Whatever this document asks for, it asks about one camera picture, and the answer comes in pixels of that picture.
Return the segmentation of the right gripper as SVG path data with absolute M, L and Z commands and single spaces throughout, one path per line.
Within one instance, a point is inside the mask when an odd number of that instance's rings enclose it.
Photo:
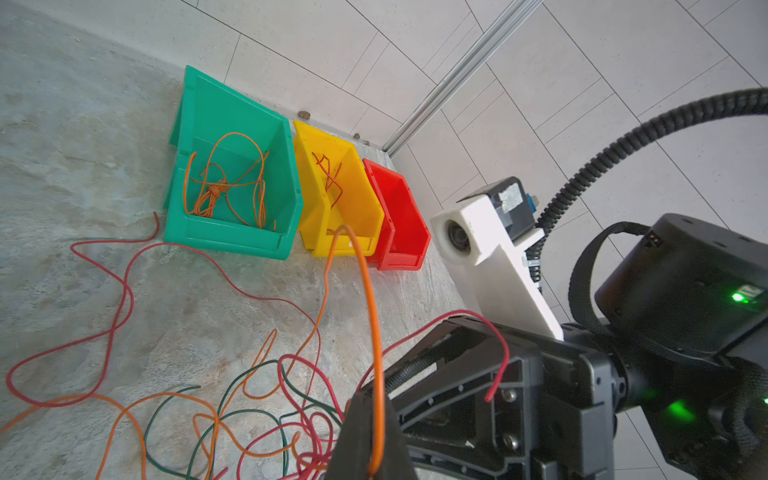
M 610 479 L 627 344 L 451 316 L 384 372 L 408 466 L 456 479 Z

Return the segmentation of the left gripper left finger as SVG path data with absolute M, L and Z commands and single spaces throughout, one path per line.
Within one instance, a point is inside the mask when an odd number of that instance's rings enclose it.
M 384 478 L 384 469 L 380 469 L 375 476 L 371 476 L 368 471 L 373 448 L 372 415 L 371 396 L 363 393 L 354 395 L 345 414 L 325 480 Z

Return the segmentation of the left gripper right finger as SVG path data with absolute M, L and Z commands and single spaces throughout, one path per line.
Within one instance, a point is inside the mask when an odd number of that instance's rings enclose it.
M 392 402 L 385 401 L 385 449 L 379 480 L 417 480 L 408 445 Z

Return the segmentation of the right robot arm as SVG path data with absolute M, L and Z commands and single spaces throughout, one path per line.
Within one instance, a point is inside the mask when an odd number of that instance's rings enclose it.
M 767 246 L 690 216 L 617 222 L 582 251 L 562 324 L 539 289 L 568 208 L 621 161 L 684 129 L 763 116 L 765 88 L 671 109 L 591 158 L 535 215 L 508 178 L 432 220 L 470 276 L 451 312 L 384 374 L 383 470 L 460 479 L 610 479 L 618 415 L 643 411 L 665 461 L 698 479 L 767 475 Z

